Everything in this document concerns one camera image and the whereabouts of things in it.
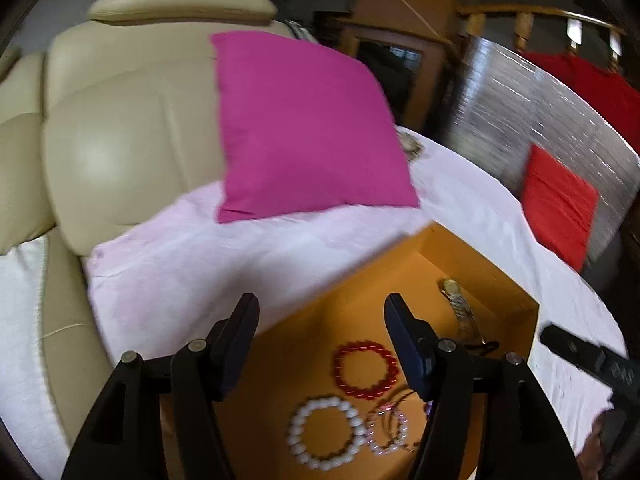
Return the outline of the magenta pillow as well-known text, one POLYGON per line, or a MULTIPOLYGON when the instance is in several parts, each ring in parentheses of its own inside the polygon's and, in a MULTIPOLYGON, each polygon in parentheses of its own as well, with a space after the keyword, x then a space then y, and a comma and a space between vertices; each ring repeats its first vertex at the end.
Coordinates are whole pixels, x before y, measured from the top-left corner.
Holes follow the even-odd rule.
POLYGON ((393 114, 366 66, 269 32, 209 41, 226 160, 219 222, 419 205, 393 114))

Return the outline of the wooden cabinet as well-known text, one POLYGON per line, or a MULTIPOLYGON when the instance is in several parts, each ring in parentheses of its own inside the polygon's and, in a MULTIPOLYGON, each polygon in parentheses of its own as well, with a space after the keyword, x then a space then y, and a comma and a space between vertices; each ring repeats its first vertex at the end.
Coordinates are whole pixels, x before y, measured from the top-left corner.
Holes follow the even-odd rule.
POLYGON ((364 42, 406 48, 420 54, 407 108, 399 123, 420 130, 431 107, 442 64, 452 50, 449 40, 454 0, 357 0, 350 18, 341 21, 338 50, 356 56, 364 42))

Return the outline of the orange cardboard box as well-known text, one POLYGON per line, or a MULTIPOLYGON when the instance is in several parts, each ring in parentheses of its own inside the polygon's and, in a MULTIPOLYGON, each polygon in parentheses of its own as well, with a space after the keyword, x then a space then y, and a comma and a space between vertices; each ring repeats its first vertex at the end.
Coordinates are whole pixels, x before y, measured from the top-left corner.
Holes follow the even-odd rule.
POLYGON ((257 335, 236 387, 215 413, 235 479, 402 479, 412 458, 398 451, 374 456, 368 448, 324 471, 318 460, 346 451, 352 430, 337 408, 305 422, 303 457, 291 451, 293 414, 304 403, 368 388, 396 362, 383 318, 385 298, 404 297, 437 335, 456 338, 458 323, 439 285, 462 288, 482 334, 504 351, 529 354, 538 318, 536 300, 461 238, 439 224, 390 248, 302 310, 257 335))

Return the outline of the red pillow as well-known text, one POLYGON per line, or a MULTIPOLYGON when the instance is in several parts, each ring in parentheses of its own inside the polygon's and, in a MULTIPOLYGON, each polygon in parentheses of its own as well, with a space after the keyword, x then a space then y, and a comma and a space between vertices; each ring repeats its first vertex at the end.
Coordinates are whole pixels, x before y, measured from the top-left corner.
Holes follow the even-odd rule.
POLYGON ((520 199, 537 242, 580 272, 587 259, 598 191, 533 144, 520 199))

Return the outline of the silver foil insulation sheet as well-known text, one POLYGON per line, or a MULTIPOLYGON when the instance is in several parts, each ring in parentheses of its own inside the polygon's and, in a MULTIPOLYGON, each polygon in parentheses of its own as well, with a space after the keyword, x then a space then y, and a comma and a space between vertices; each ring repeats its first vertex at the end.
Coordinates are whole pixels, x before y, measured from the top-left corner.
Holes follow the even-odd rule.
POLYGON ((553 155, 600 195, 587 261, 596 262, 639 189, 639 156, 586 101, 542 68, 485 38, 465 50, 442 144, 498 179, 523 185, 532 145, 553 155))

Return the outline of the dark metal bangle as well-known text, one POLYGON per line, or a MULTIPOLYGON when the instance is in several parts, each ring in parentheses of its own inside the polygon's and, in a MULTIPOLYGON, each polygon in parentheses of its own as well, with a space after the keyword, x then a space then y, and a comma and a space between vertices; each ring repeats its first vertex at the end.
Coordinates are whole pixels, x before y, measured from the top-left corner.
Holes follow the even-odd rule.
POLYGON ((409 416, 404 407, 416 394, 408 387, 400 393, 381 399, 364 419, 366 445, 378 457, 389 456, 398 451, 416 452, 419 442, 410 434, 409 416))

